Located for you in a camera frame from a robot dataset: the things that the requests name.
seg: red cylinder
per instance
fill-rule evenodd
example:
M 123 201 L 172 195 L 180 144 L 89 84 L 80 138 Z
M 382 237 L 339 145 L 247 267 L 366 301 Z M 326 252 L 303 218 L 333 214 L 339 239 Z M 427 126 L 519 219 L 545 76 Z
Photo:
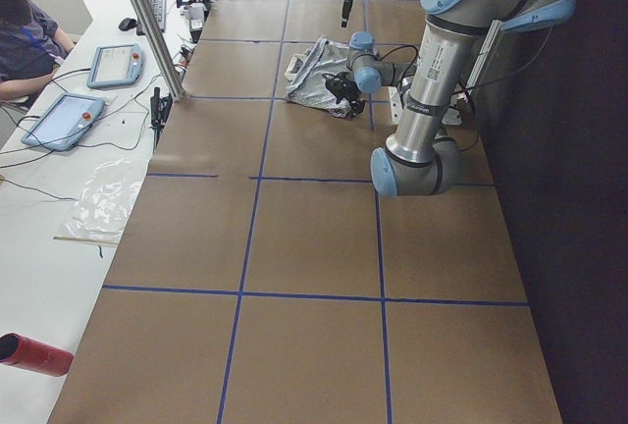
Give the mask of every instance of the red cylinder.
M 60 377 L 68 373 L 74 358 L 65 350 L 18 334 L 0 338 L 0 363 L 4 365 Z

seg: white table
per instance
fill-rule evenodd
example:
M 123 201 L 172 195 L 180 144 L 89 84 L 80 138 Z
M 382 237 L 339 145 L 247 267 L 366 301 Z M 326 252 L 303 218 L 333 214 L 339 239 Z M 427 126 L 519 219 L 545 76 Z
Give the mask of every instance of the white table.
M 120 108 L 115 116 L 98 122 L 80 141 L 96 144 L 110 141 L 124 151 L 105 145 L 77 147 L 72 151 L 53 153 L 22 166 L 0 169 L 7 180 L 32 186 L 62 197 L 78 197 L 103 162 L 124 158 L 147 164 L 153 149 L 150 116 L 146 117 L 153 87 L 160 86 L 162 96 L 167 88 L 159 75 L 145 36 L 117 29 L 124 17 L 135 17 L 129 0 L 112 0 L 108 17 L 96 20 L 87 30 L 57 76 L 67 71 L 89 68 L 97 46 L 137 42 L 145 52 L 145 66 L 133 87 L 97 91 L 85 86 L 87 73 L 61 78 L 59 83 L 69 92 L 104 95 L 115 100 L 107 113 Z M 166 41 L 174 56 L 189 39 L 186 23 L 176 7 L 170 9 Z M 142 91 L 137 100 L 132 98 Z M 41 115 L 63 90 L 51 83 L 42 92 L 29 115 Z M 29 128 L 34 121 L 24 122 Z M 20 143 L 24 132 L 17 129 L 2 152 L 25 147 Z M 0 154 L 0 166 L 34 159 L 47 151 L 39 148 Z M 75 352 L 100 287 L 111 264 L 115 246 L 72 240 L 53 239 L 60 224 L 73 206 L 72 201 L 56 201 L 32 190 L 8 183 L 0 184 L 0 335 L 18 333 L 56 347 Z M 0 421 L 11 424 L 43 424 L 61 392 L 64 378 L 0 366 Z

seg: metallic pipe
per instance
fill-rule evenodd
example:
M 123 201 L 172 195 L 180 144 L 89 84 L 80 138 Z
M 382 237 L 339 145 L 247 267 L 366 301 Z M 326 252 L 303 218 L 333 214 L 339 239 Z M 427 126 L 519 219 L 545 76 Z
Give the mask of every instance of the metallic pipe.
M 131 3 L 145 30 L 148 44 L 157 59 L 157 65 L 166 81 L 166 85 L 170 89 L 170 94 L 174 100 L 180 100 L 185 95 L 185 90 L 181 84 L 179 73 L 175 70 L 175 66 L 170 58 L 166 41 L 157 25 L 157 20 L 155 20 L 148 0 L 131 0 Z

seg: tablet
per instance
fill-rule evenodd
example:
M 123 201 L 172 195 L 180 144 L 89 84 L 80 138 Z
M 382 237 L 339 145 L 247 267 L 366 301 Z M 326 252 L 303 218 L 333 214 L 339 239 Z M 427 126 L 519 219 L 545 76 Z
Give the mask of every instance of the tablet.
M 22 143 L 66 151 L 91 128 L 104 107 L 102 98 L 63 93 L 22 136 Z
M 143 68 L 143 53 L 137 43 L 96 48 L 87 78 L 89 88 L 134 85 Z

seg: computer mouse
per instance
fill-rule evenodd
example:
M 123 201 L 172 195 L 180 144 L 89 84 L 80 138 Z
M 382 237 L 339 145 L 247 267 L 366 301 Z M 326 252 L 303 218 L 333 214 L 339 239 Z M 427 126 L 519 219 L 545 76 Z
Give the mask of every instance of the computer mouse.
M 130 19 L 129 17 L 126 17 L 125 19 L 123 19 L 118 25 L 118 28 L 120 29 L 120 31 L 128 31 L 135 27 L 137 27 L 137 20 Z

